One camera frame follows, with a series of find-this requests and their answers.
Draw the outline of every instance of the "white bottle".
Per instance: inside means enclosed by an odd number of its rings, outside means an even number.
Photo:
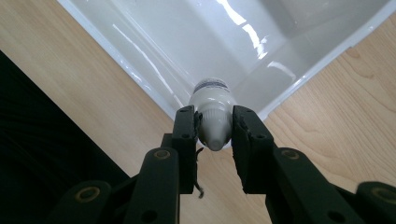
[[[189,105],[203,115],[198,133],[201,143],[213,151],[221,150],[230,141],[233,128],[235,100],[227,84],[214,77],[202,80],[195,86]]]

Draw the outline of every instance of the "bottle cap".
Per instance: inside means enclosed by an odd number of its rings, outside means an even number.
[[[231,138],[231,118],[229,112],[220,109],[203,111],[200,140],[212,151],[221,150]]]

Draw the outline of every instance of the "wooden surface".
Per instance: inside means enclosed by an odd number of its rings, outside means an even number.
[[[264,122],[281,147],[304,152],[334,184],[396,186],[396,14]],[[173,122],[55,1],[1,1],[0,48],[129,175]],[[231,150],[204,151],[181,223],[270,223],[245,195]]]

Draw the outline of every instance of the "white basin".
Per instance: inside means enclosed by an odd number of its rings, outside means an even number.
[[[396,9],[393,0],[59,2],[172,119],[204,77],[226,81],[265,119]]]

